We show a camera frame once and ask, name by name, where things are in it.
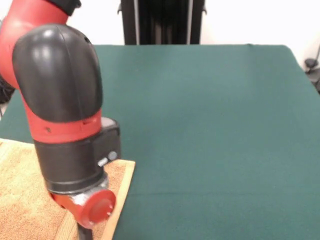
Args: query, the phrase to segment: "black rubber cover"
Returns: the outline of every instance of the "black rubber cover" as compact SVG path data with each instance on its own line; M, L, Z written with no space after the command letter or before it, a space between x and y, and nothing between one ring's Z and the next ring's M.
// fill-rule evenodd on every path
M98 162L110 152L121 157L120 128L116 121L87 139L47 144L34 141L41 172L48 191L55 194L82 193L105 179Z
M80 0L46 0L46 1L56 5L58 8L60 8L69 16L72 16L76 8L81 7Z
M31 30L15 44L12 63L24 100L43 120L79 121L102 106L94 46L70 26L47 24Z

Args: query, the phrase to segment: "black stand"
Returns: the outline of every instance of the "black stand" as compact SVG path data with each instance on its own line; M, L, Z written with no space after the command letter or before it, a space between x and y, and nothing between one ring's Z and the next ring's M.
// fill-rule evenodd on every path
M126 45L200 44L205 0L121 0Z
M93 240L93 233L91 229L84 228L79 223L77 223L78 227L78 240Z

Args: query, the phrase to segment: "orange towel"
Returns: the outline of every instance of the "orange towel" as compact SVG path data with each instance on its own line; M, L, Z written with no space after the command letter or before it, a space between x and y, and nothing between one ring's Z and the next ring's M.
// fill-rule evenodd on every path
M111 240L125 203L135 162L116 160L105 167L117 202L107 222L93 229L94 240ZM71 213L48 195L33 144L0 139L0 239L76 240Z

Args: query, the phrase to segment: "red plastic casing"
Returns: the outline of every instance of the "red plastic casing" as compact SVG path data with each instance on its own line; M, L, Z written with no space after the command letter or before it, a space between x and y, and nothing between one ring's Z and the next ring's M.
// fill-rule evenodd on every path
M68 15L46 0L13 0L0 29L0 75L19 89L12 55L17 40L33 28L45 24L66 24ZM101 111L74 122L49 122L36 116L24 101L29 130L34 140L59 144L74 142L96 134L101 129Z

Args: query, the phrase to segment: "black cable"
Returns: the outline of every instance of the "black cable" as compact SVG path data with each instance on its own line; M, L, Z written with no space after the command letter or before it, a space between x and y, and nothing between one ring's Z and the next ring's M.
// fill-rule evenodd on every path
M319 56L320 56L320 45L319 45L319 47L318 47L318 52L316 53L315 60L318 60L318 59L319 59Z
M93 232L91 229L84 228L79 223L76 225L78 228L78 240L93 240Z

